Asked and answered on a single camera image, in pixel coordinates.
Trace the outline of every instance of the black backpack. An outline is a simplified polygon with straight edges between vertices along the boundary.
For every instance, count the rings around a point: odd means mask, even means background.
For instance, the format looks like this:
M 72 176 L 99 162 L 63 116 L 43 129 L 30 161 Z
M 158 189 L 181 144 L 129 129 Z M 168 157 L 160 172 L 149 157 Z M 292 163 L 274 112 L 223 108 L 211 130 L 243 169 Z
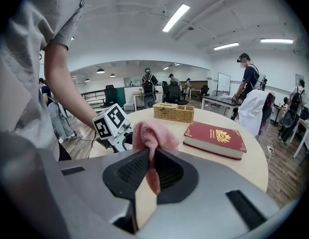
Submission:
M 295 112 L 298 110 L 299 106 L 302 104 L 302 95 L 304 91 L 305 90 L 302 90 L 302 92 L 299 93 L 299 88 L 297 88 L 297 91 L 292 98 L 290 110 L 295 111 Z
M 145 94 L 153 93 L 155 91 L 155 85 L 153 84 L 151 80 L 152 76 L 153 75 L 149 73 L 143 76 L 143 88 L 144 88 Z

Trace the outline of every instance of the white box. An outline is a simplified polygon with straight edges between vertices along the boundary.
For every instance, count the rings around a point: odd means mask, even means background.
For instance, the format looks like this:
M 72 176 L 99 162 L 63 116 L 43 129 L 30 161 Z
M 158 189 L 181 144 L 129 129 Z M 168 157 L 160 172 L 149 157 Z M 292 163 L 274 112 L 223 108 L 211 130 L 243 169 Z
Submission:
M 125 111 L 134 111 L 135 110 L 135 104 L 124 104 L 124 110 Z

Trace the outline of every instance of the gold emblem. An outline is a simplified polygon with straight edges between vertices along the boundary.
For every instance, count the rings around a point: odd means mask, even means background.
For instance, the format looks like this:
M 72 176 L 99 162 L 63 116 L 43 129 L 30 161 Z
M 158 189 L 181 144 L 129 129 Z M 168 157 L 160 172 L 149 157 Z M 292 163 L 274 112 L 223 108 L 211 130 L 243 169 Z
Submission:
M 216 139 L 220 142 L 230 142 L 231 137 L 222 130 L 216 130 Z

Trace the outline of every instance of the woman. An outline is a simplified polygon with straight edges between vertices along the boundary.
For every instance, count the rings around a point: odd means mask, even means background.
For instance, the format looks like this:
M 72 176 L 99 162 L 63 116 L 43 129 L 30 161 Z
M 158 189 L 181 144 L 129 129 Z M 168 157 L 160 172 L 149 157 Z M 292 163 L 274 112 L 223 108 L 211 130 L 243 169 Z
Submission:
M 191 84 L 190 84 L 191 79 L 188 78 L 186 79 L 186 90 L 185 90 L 185 96 L 189 98 L 189 92 L 190 92 L 190 88 L 191 88 Z

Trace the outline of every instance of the gray shirt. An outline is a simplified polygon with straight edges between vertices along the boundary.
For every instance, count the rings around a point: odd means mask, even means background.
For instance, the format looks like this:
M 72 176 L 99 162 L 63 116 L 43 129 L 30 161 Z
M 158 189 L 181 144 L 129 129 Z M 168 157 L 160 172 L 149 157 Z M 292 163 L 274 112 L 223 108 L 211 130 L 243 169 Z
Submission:
M 82 6 L 81 0 L 23 0 L 0 37 L 0 60 L 31 96 L 13 132 L 51 150 L 56 160 L 58 141 L 38 87 L 39 53 L 50 43 L 68 48 Z

